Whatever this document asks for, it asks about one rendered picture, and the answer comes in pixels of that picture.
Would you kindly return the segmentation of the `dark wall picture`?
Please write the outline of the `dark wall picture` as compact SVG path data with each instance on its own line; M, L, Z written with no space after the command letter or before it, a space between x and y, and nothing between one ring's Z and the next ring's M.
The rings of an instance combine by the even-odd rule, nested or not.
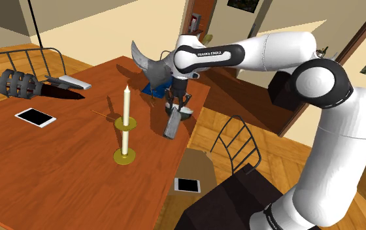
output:
M255 13L259 0L229 0L227 6Z

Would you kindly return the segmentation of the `grey horned sculpture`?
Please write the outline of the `grey horned sculpture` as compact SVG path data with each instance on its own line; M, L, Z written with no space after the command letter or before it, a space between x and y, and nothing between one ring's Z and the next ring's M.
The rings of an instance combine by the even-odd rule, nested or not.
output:
M143 70L145 77L150 83L150 90L167 83L171 79L173 68L173 56L175 51L170 52L165 58L154 61L144 56L137 48L134 41L131 42L131 55L133 61Z

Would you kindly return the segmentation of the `grey caged dark cone object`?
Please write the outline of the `grey caged dark cone object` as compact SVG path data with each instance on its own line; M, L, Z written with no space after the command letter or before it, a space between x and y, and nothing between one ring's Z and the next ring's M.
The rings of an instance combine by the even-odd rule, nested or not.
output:
M6 69L0 76L0 94L6 97L31 99L34 96L58 99L84 99L84 96L71 91L66 84L46 84L32 74Z

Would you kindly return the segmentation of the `white grey flat device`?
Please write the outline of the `white grey flat device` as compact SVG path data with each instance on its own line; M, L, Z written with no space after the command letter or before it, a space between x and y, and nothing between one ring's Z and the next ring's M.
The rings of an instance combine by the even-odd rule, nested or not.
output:
M91 84L78 80L68 75L63 75L59 78L53 78L51 76L45 76L46 81L51 83L52 86L61 88L61 89L78 89L78 90L87 90L91 88Z

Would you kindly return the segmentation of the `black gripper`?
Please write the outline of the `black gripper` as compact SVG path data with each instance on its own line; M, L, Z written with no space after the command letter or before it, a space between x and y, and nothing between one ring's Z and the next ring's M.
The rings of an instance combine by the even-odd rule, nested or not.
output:
M191 95L186 93L187 85L188 80L181 80L178 78L174 78L172 80L171 90L165 90L165 98L170 109L173 108L174 97L178 97L179 110L188 104L188 101L191 99Z

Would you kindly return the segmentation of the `white dark bowl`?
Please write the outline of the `white dark bowl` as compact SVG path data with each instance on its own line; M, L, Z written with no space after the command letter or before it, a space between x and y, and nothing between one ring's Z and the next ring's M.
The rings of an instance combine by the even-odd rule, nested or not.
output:
M171 115L172 113L172 109L170 108L169 103L165 104L165 111L167 113L168 116ZM182 107L180 109L180 114L181 114L181 120L187 120L191 117L191 115L193 114L193 110L191 110L188 107Z

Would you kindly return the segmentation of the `blue flat book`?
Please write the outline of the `blue flat book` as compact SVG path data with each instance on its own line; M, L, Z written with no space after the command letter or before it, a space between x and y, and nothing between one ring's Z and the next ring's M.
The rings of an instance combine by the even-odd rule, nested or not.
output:
M166 89L169 89L170 86L172 84L172 81L168 81L156 88L154 88L153 90L151 90L151 85L150 83L148 83L143 90L141 90L142 93L145 93L145 94L148 94L148 95L153 95L154 97L156 98L164 98L164 95L165 95L165 90Z

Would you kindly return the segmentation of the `white candle in gold holder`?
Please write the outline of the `white candle in gold holder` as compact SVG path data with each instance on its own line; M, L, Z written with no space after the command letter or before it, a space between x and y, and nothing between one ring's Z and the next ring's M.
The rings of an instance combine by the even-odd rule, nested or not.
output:
M119 165L128 165L136 158L136 152L129 147L129 132L136 128L137 121L129 115L131 105L131 91L129 86L124 90L123 116L114 122L116 128L122 132L122 144L113 154L114 161Z

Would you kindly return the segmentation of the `black cube box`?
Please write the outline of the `black cube box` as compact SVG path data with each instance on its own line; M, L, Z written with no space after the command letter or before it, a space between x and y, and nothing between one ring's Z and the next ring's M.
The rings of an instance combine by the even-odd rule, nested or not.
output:
M268 85L268 93L273 105L295 112L305 103L290 91L288 81L291 74L278 71Z

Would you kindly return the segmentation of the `white tablet with black screen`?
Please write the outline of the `white tablet with black screen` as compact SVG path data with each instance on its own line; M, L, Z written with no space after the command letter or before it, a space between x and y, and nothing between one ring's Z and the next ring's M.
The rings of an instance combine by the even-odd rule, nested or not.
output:
M201 193L200 181L187 178L175 178L174 190L185 191L190 193Z
M45 114L34 108L28 108L15 114L14 116L40 128L46 127L47 125L56 121L55 117Z

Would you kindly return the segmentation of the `black lamp pole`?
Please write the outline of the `black lamp pole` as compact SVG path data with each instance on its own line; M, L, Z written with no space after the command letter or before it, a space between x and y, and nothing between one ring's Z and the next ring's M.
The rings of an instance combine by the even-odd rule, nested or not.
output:
M32 4L31 4L31 0L27 0L27 4L29 6L29 11L31 13L31 18L32 18L32 21L33 21L36 36L37 36L37 39L38 39L38 42L39 42L39 46L40 46L40 48L44 48L44 46L42 44L42 39L41 39L41 36L40 36L40 33L39 33L39 28L38 28L38 25L37 25L37 21L36 21L36 18L35 18L35 14L34 14L34 11L33 11L33 7L32 7Z

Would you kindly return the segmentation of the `grey rectangular block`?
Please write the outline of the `grey rectangular block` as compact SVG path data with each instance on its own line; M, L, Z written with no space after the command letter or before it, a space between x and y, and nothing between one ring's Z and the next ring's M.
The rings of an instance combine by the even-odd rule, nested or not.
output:
M173 107L167 121L166 128L163 132L163 136L168 139L174 139L176 136L176 132L178 131L180 121L181 113L178 111L177 108Z

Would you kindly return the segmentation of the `brown door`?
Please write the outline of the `brown door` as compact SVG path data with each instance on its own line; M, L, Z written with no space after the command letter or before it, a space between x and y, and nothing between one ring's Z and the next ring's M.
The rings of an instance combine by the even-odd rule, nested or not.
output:
M199 40L202 41L204 36L208 32L208 27L212 18L216 6L216 0L188 0L186 12L184 13L183 28L181 34L189 32L192 14L199 14L201 19L198 24L202 32L200 33Z

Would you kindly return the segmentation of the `thin brown stick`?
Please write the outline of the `thin brown stick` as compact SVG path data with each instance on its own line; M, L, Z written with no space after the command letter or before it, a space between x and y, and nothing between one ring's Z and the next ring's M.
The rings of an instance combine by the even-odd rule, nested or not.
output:
M111 117L111 116L108 116L108 115L102 114L102 113L97 112L97 111L94 111L94 110L91 110L91 111L92 111L92 112L94 112L94 113L96 113L96 114L98 114L98 115L100 115L100 116L105 117L105 118L106 118L106 119L108 119L108 120L112 120L113 122L115 122L115 121L116 121L116 119L117 119L117 118L113 118L113 117Z

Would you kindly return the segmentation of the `brown wooden table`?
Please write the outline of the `brown wooden table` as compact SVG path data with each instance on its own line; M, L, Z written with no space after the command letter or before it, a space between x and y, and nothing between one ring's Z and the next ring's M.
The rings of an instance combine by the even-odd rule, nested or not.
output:
M76 74L91 84L84 99L34 97L0 102L0 224L13 230L153 230L208 86L189 81L193 117L173 140L163 137L165 104L150 104L146 79L128 57ZM114 152L122 132L124 90L129 86L129 132L135 160L119 165ZM34 108L56 118L40 128L14 115Z

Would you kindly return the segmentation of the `dark robot stand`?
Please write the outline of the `dark robot stand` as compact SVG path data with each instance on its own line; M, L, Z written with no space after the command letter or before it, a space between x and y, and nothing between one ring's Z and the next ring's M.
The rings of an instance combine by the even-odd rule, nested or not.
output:
M250 230L250 216L281 196L248 163L185 209L175 230Z

